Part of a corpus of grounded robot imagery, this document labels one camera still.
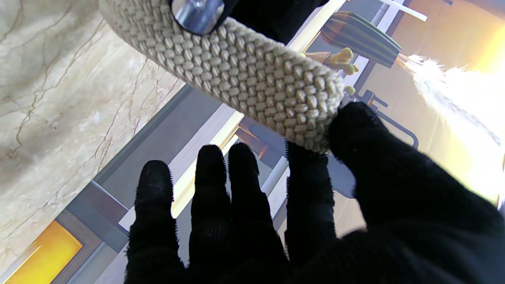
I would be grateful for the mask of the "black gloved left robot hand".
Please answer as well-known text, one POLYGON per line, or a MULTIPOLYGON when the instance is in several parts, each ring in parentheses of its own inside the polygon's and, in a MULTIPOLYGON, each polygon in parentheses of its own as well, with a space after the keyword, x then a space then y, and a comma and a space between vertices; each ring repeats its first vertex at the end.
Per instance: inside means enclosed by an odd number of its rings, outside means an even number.
POLYGON ((227 19, 287 45, 312 12, 326 0, 169 0, 178 25, 197 36, 217 30, 227 19))

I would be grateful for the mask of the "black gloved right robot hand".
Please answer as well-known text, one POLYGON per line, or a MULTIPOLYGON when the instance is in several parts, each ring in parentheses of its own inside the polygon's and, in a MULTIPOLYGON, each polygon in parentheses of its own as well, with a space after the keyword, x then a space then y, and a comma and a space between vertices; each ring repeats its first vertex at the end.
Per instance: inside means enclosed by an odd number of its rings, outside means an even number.
POLYGON ((166 163, 140 174, 126 284, 503 284, 498 209, 391 134, 363 102, 340 109, 330 149, 356 180, 366 223, 336 235, 328 157, 286 142, 285 253, 254 151, 233 144, 197 156, 189 266, 178 256, 174 190, 166 163))

